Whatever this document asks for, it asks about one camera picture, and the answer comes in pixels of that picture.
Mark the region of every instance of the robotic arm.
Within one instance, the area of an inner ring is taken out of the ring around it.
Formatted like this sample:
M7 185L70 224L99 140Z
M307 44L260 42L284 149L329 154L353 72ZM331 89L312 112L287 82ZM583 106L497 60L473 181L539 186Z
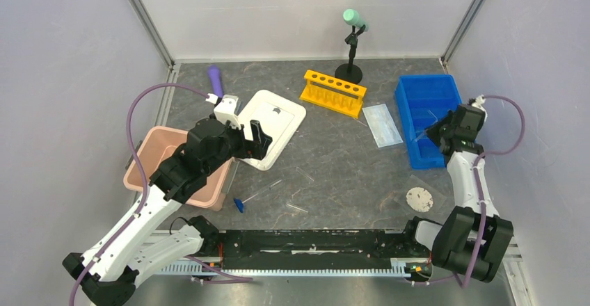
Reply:
M186 143L160 163L150 177L150 196L140 214L135 213L141 203L138 200L91 249L83 254L70 253L63 260L63 266L74 279L80 276L90 261L95 262L82 278L81 286L97 306L124 304L135 288L157 270L212 245L218 231L199 216L192 218L178 233L139 250L152 231L201 189L207 183L207 177L227 160L260 160L266 156L272 138L262 131L258 121L252 120L253 139L247 140L244 126L239 126L234 113L236 105L237 97L226 95L218 102L210 118L198 121L188 132ZM107 251L99 259L94 258L131 216L135 219Z
M483 244L477 254L472 277L490 282L502 262L513 236L510 221L501 219L491 202L484 160L477 164L479 181L486 203L486 215L481 217L477 180L473 173L476 158L484 148L475 142L484 125L486 111L480 100L460 104L455 112L426 129L426 134L445 157L454 189L455 208L444 225L414 218L408 222L406 233L432 252L432 264L455 273L465 274L474 249L480 220L485 219Z

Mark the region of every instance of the cable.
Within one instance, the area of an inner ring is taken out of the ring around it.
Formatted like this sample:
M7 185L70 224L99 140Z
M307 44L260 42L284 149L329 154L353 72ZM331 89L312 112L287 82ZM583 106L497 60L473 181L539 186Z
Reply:
M127 132L127 144L129 145L129 148L131 149L131 155L133 156L133 160L137 164L137 167L139 169L139 175L141 176L141 183L142 183L142 186L143 186L143 194L141 196L141 201L139 202L139 205L137 206L137 209L134 211L134 214L132 214L123 223L123 225L121 225L121 228L119 228L117 230L117 232L115 232L109 238L109 240L107 240L104 243L104 245L93 256L93 258L91 259L91 261L88 262L88 264L86 265L86 267L82 270L82 272L80 273L80 275L76 279L76 282L74 283L74 286L72 287L72 290L70 292L70 306L74 306L74 301L76 299L76 292L78 291L78 287L80 286L80 283L82 282L82 279L86 276L86 274L94 266L94 263L96 263L100 259L100 257L106 251L106 249L121 235L121 233L123 233L123 231L125 231L125 229L127 229L127 227L129 227L129 225L131 225L131 222L133 222L133 220L135 219L135 217L136 216L139 216L139 214L141 213L141 210L144 207L145 202L147 202L147 200L148 200L148 195L149 195L149 192L150 192L150 189L148 188L148 178L145 176L145 171L143 170L143 166L141 165L141 161L139 161L139 157L137 156L137 152L135 150L135 146L133 145L133 138L131 137L131 117L133 116L133 111L135 110L135 107L137 106L137 103L139 103L139 101L144 96L146 96L149 92L152 92L153 90L160 89L160 88L165 88L165 87L175 87L175 88L181 88L181 89L185 89L185 90L190 90L191 92L194 92L196 94L199 94L199 95L203 96L206 99L209 97L209 95L205 94L204 92L201 92L200 90L195 89L195 88L192 88L192 87L183 86L183 85L179 85L179 84L176 84L176 83L161 83L159 85L155 85L155 86L149 87L148 89L144 90L131 103L131 106L129 107L129 112L127 113L127 121L126 121L126 125L125 125L125 130Z
M189 221L186 218L184 218L184 217L176 217L170 223L170 228L168 229L168 233L170 233L170 235L172 235L172 225L174 225L174 222L176 222L176 220L179 220L179 219L182 219L187 225L190 225Z
M523 141L523 137L525 136L525 128L526 128L525 113L523 113L523 110L520 108L520 106L515 101L513 101L512 99L509 99L508 97L499 96L499 95L486 95L486 96L484 96L484 99L501 99L502 101L506 101L506 102L512 104L514 106L514 108L516 108L518 115L520 116L520 134L518 135L518 139L516 139L516 143L514 143L514 145L512 147L510 147L510 149L508 149L507 151L483 152L480 155L478 155L477 158L475 158L475 160L473 161L472 169L473 169L473 175L475 177L475 184L477 186L479 207L481 208L480 209L481 218L479 219L479 228L477 230L477 238L475 239L475 244L473 246L471 258L470 258L469 264L467 266L467 271L465 272L465 279L463 281L461 281L459 276L455 273L449 277L440 278L438 280L431 280L429 282L410 282L408 280L404 280L405 282L410 282L412 284L412 286L414 286L414 285L424 286L424 285L430 285L430 284L434 284L434 283L446 282L447 280L450 280L451 278L455 277L457 279L457 282L459 283L459 285L464 289L469 285L469 281L471 280L471 275L473 274L473 268L475 267L475 262L477 261L477 255L479 254L479 248L481 247L481 241L484 238L484 232L486 229L487 211L486 211L486 203L484 201L485 200L484 187L481 184L481 179L479 178L479 170L478 170L479 162L487 155L506 155L506 154L512 153L512 151L514 151L520 145L520 142Z
M205 268L213 271L214 273L216 273L218 275L221 275L226 278L231 278L231 280L208 280L208 281L204 281L205 284L231 284L231 283L247 283L247 282L253 281L252 277L240 277L240 276L230 275L229 273L224 273L223 271L218 270L217 268L207 265L205 262L201 261L200 259L198 259L196 257L185 256L184 258L190 259L191 261L195 261L195 262L199 263L201 266L204 266Z

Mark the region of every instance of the black stand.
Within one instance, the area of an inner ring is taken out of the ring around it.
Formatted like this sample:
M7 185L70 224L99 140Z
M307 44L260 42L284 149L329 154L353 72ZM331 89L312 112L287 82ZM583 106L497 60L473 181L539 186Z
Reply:
M359 83L362 80L362 71L357 65L353 64L354 56L356 56L356 46L358 44L358 36L365 31L365 26L362 26L358 29L358 32L355 33L355 27L352 27L352 33L344 39L344 41L351 46L351 51L349 52L349 62L347 64L342 64L338 66L336 69L336 73L334 73L334 77L348 81L351 83Z

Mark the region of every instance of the blue tray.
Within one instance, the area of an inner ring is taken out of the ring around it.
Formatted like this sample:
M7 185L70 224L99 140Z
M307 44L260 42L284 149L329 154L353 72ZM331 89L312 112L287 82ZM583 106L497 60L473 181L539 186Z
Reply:
M461 97L453 76L403 75L395 89L410 164L414 169L445 167L445 159L427 136L416 140L424 129L455 110Z

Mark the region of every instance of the gray marble surface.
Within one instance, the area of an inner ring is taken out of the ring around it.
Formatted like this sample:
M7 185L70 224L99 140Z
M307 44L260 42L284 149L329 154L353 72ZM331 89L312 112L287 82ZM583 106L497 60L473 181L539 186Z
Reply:
M225 94L237 95L245 104L267 89L303 105L307 116L275 165L261 172L240 163L221 211L184 205L162 223L166 230L178 216L204 215L219 229L403 228L413 216L443 222L452 210L452 184L445 169L412 170L406 144L377 148L367 121L300 101L306 70L333 75L343 61L279 61L219 63ZM365 105L386 104L401 133L393 98L397 80L404 74L437 74L437 59L359 60L361 85L367 87ZM183 64L178 83L211 92L207 67ZM202 98L175 90L166 126L190 129L213 108ZM299 167L313 182L296 171ZM246 199L277 179L282 182L246 203L238 212L233 198ZM433 193L434 209L413 211L405 196L410 188L426 187ZM291 203L307 213L286 206ZM174 225L180 228L181 221Z

